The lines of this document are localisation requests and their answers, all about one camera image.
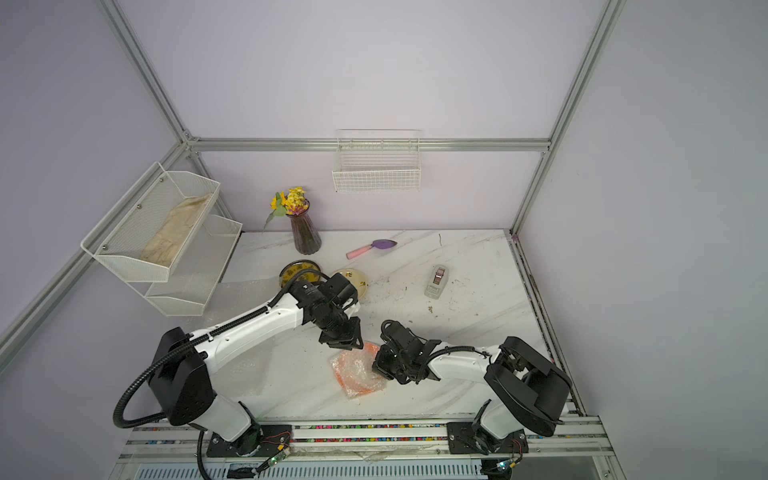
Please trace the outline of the cream yellow plate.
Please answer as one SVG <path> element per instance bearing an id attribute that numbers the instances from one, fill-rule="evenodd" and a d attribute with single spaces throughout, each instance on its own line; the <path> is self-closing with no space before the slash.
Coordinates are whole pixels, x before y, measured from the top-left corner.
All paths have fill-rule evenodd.
<path id="1" fill-rule="evenodd" d="M 359 300 L 366 296 L 369 282 L 367 276 L 362 271 L 354 268 L 345 268 L 339 269 L 335 273 L 344 276 L 356 288 Z"/>

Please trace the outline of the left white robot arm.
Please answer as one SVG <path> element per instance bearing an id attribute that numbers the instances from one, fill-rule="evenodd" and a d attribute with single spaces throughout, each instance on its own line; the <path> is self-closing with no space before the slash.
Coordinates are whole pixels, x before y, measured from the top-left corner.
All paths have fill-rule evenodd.
<path id="1" fill-rule="evenodd" d="M 363 347 L 358 291 L 341 274 L 312 283 L 298 278 L 271 301 L 222 325 L 187 333 L 173 328 L 160 339 L 153 358 L 185 350 L 156 367 L 148 385 L 163 417 L 173 426 L 194 425 L 231 443 L 257 436 L 260 427 L 249 410 L 214 390 L 211 375 L 272 337 L 313 324 L 319 342 L 331 348 Z"/>

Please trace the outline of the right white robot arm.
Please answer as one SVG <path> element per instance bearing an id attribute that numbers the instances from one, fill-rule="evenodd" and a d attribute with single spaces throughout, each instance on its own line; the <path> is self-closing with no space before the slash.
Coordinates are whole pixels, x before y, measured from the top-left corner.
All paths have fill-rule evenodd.
<path id="1" fill-rule="evenodd" d="M 470 424 L 478 444 L 491 446 L 521 430 L 547 438 L 561 424 L 572 381 L 519 337 L 498 346 L 450 345 L 426 340 L 395 320 L 382 323 L 380 337 L 373 370 L 388 380 L 401 385 L 461 380 L 490 389 Z"/>

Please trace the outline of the dark yellow patterned plate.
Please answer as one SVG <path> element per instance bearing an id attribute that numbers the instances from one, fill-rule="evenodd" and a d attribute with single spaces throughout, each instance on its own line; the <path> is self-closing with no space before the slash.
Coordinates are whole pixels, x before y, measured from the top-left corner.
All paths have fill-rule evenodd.
<path id="1" fill-rule="evenodd" d="M 308 259 L 293 261 L 281 270 L 279 274 L 280 287 L 284 287 L 294 277 L 315 283 L 322 279 L 322 271 L 320 266 L 314 261 Z"/>

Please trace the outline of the dark glass vase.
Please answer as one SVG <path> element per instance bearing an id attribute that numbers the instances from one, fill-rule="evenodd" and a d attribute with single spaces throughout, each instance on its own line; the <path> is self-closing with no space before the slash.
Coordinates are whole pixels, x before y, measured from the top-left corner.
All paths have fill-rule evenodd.
<path id="1" fill-rule="evenodd" d="M 322 247 L 322 240 L 309 215 L 309 211 L 289 215 L 294 246 L 303 255 L 317 253 Z"/>

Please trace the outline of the pink purple scoop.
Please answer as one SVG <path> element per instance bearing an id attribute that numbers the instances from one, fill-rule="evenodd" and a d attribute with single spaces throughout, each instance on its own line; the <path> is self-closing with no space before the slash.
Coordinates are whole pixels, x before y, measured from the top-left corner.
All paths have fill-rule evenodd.
<path id="1" fill-rule="evenodd" d="M 348 260 L 353 260 L 355 258 L 358 258 L 359 256 L 377 249 L 377 250 L 388 250 L 390 248 L 393 248 L 397 245 L 397 242 L 391 239 L 376 239 L 369 243 L 368 245 L 364 245 L 362 247 L 359 247 L 355 250 L 352 250 L 350 252 L 346 253 L 346 258 Z"/>

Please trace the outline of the grey tape dispenser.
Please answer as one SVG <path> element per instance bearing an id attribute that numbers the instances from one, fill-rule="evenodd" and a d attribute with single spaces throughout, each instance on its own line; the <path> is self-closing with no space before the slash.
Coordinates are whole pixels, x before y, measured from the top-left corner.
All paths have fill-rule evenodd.
<path id="1" fill-rule="evenodd" d="M 448 284 L 449 269 L 444 265 L 435 265 L 431 271 L 424 294 L 430 299 L 439 299 Z"/>

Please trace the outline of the yellow flower bouquet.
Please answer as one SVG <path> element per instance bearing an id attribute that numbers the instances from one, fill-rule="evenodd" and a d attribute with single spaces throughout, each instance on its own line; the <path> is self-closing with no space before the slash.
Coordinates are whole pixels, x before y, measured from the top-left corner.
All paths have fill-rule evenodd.
<path id="1" fill-rule="evenodd" d="M 298 216 L 309 209 L 309 201 L 303 187 L 294 187 L 287 192 L 276 192 L 270 203 L 271 211 L 267 216 L 264 228 L 276 218 Z"/>

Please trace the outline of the white mesh lower shelf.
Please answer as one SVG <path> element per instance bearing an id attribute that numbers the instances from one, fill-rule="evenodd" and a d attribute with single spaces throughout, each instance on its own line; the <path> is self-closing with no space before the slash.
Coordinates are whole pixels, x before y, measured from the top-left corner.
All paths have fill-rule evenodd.
<path id="1" fill-rule="evenodd" d="M 242 224 L 210 214 L 165 283 L 145 299 L 167 317 L 202 316 L 240 238 Z"/>

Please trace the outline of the white mesh shelf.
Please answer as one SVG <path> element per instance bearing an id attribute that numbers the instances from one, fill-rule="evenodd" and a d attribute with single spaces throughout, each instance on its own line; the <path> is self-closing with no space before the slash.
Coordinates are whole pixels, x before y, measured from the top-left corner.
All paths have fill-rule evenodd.
<path id="1" fill-rule="evenodd" d="M 242 224 L 210 214 L 165 283 L 145 299 L 167 317 L 202 316 L 240 238 Z"/>
<path id="2" fill-rule="evenodd" d="M 189 171 L 167 170 L 156 162 L 89 232 L 80 247 L 126 283 L 167 282 L 211 212 L 219 193 L 220 183 L 215 180 Z M 186 198 L 207 194 L 211 194 L 209 203 L 203 208 L 170 267 L 139 259 L 173 207 Z"/>

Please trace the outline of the beige folded cloth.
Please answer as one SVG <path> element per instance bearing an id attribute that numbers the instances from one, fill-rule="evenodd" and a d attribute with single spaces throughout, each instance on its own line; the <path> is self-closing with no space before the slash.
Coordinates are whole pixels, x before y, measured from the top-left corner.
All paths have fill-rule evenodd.
<path id="1" fill-rule="evenodd" d="M 173 207 L 160 230 L 141 252 L 139 259 L 170 267 L 210 199 L 211 194 L 190 197 Z"/>

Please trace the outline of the white mesh upper shelf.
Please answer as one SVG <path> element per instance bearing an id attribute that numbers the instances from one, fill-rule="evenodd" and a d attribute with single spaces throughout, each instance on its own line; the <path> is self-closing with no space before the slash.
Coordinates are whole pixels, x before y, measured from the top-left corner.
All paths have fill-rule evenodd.
<path id="1" fill-rule="evenodd" d="M 156 162 L 89 232 L 80 247 L 126 283 L 167 282 L 211 212 L 219 193 L 220 183 L 215 180 L 189 171 L 167 170 Z M 139 259 L 173 207 L 186 198 L 207 194 L 211 194 L 209 203 L 203 208 L 170 267 Z"/>

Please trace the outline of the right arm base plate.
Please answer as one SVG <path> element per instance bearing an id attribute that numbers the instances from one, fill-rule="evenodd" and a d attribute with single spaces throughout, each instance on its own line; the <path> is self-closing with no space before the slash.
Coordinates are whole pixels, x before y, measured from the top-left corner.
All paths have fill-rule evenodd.
<path id="1" fill-rule="evenodd" d="M 502 439 L 472 422 L 449 422 L 446 425 L 451 454 L 526 454 L 528 442 L 523 430 L 513 431 Z"/>

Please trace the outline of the aluminium mounting rail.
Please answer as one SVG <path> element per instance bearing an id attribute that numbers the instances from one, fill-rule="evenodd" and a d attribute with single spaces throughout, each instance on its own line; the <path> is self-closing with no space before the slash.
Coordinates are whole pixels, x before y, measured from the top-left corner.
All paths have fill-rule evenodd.
<path id="1" fill-rule="evenodd" d="M 292 460 L 400 460 L 432 459 L 450 454 L 475 457 L 472 433 L 460 433 L 457 419 L 296 421 L 289 444 Z M 173 427 L 167 422 L 138 427 L 130 432 L 117 462 L 192 460 L 199 431 Z M 611 441 L 597 417 L 567 416 L 552 437 L 530 430 L 505 445 L 523 447 L 531 457 L 614 457 Z"/>

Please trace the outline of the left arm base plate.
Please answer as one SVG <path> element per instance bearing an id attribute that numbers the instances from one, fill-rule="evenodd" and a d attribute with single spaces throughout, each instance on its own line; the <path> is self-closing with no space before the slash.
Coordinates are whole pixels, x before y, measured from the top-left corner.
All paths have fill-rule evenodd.
<path id="1" fill-rule="evenodd" d="M 232 442 L 213 433 L 206 456 L 209 458 L 271 458 L 292 441 L 293 427 L 289 424 L 260 424 L 252 426 Z"/>

